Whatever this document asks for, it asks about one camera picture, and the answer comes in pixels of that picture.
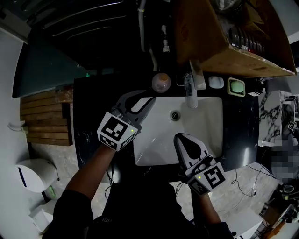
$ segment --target soap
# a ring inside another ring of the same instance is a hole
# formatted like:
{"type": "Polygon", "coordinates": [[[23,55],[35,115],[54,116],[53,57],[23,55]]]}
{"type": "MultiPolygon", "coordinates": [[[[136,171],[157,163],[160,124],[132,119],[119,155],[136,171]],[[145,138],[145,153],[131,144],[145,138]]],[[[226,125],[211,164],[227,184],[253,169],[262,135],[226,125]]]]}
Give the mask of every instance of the soap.
{"type": "Polygon", "coordinates": [[[230,84],[230,86],[231,86],[232,91],[235,93],[241,93],[244,91],[244,86],[243,86],[242,82],[240,82],[240,81],[233,81],[230,84]]]}

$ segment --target white marker cube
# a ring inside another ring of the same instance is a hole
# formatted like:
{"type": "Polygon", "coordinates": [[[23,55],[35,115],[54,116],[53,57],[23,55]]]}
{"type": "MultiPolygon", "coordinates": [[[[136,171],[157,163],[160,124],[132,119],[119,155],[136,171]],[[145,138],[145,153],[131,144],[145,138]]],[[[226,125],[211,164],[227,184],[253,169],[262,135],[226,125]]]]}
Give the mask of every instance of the white marker cube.
{"type": "Polygon", "coordinates": [[[137,129],[107,112],[97,133],[99,141],[120,151],[136,137],[137,129]]]}
{"type": "Polygon", "coordinates": [[[206,193],[218,188],[225,181],[224,170],[221,163],[218,162],[206,170],[194,175],[187,184],[198,195],[202,196],[206,193]]]}

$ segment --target cardboard box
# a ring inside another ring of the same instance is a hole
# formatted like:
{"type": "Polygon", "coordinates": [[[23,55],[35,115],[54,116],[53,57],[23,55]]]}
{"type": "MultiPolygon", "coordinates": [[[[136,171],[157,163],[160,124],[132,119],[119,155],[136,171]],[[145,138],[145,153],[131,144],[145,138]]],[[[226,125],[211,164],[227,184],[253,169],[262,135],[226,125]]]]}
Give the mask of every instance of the cardboard box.
{"type": "Polygon", "coordinates": [[[268,0],[257,0],[256,5],[269,29],[267,59],[229,44],[209,0],[177,0],[177,63],[198,59],[203,71],[248,78],[296,75],[292,51],[277,13],[268,0]]]}

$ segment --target forearm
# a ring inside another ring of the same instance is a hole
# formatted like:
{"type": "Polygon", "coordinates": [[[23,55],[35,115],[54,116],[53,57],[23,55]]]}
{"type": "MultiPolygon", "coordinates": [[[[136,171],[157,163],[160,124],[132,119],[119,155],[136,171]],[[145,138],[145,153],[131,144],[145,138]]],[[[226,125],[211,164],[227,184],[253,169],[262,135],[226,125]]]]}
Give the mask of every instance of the forearm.
{"type": "Polygon", "coordinates": [[[101,145],[87,164],[71,179],[66,189],[83,193],[92,200],[114,154],[115,150],[101,145]]]}
{"type": "Polygon", "coordinates": [[[193,190],[191,194],[195,225],[212,225],[221,222],[208,194],[199,196],[193,190]]]}

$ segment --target white sink basin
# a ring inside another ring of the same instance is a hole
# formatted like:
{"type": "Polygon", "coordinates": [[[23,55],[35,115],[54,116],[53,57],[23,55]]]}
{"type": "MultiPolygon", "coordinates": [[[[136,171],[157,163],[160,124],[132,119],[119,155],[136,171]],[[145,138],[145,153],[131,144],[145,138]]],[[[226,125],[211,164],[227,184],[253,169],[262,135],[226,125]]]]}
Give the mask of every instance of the white sink basin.
{"type": "MultiPolygon", "coordinates": [[[[149,98],[142,98],[132,108],[137,112],[149,98]]],[[[134,139],[135,163],[153,166],[178,163],[173,138],[176,133],[191,134],[203,141],[210,154],[222,154],[223,109],[218,97],[198,97],[198,107],[190,109],[185,97],[157,97],[142,123],[142,132],[134,139]],[[177,111],[178,121],[171,115],[177,111]]]]}

